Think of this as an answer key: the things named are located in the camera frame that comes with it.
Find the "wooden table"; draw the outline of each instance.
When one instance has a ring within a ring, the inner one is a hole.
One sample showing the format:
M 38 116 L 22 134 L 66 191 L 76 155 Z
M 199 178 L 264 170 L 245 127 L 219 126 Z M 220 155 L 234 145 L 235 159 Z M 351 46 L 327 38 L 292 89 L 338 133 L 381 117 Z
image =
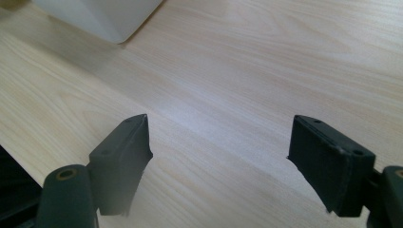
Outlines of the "wooden table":
M 148 114 L 131 215 L 101 227 L 365 227 L 286 160 L 296 114 L 403 164 L 399 1 L 167 0 L 122 45 L 0 4 L 0 143 L 39 183 Z

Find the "light wood surface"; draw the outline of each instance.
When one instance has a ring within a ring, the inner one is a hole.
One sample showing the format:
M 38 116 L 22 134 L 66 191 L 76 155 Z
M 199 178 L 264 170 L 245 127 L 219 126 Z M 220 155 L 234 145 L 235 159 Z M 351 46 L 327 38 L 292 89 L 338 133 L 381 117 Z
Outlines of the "light wood surface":
M 167 0 L 118 46 L 0 3 L 0 143 L 39 183 L 148 114 L 131 215 L 101 227 L 365 227 L 286 160 L 296 114 L 403 164 L 400 1 Z

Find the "black plastic part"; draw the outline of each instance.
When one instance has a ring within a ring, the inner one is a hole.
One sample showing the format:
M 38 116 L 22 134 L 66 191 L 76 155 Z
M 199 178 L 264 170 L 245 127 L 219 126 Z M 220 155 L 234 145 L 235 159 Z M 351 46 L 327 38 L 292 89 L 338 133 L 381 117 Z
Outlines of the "black plastic part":
M 65 166 L 47 176 L 36 222 L 36 228 L 98 226 L 85 166 Z
M 0 227 L 33 227 L 42 188 L 0 146 Z
M 127 215 L 153 154 L 145 114 L 120 123 L 89 155 L 94 204 L 101 215 Z
M 373 173 L 375 154 L 320 120 L 296 116 L 288 159 L 329 212 L 360 216 L 362 186 Z
M 392 227 L 403 227 L 403 167 L 386 167 L 380 189 Z

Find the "white box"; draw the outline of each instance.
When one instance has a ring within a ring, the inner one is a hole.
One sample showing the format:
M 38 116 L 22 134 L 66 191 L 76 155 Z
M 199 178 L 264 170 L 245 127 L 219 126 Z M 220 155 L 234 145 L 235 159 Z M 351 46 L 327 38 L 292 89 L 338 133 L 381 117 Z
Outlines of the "white box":
M 162 0 L 32 0 L 50 15 L 109 42 L 125 41 Z

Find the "wood grain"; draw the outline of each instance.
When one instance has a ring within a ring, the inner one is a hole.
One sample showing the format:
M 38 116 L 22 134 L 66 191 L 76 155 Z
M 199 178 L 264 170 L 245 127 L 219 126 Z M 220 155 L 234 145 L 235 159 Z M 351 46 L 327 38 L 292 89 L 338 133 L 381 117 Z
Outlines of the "wood grain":
M 167 0 L 122 45 L 0 5 L 0 143 L 43 183 L 147 113 L 154 159 L 101 227 L 365 227 L 285 158 L 294 115 L 403 164 L 403 4 Z

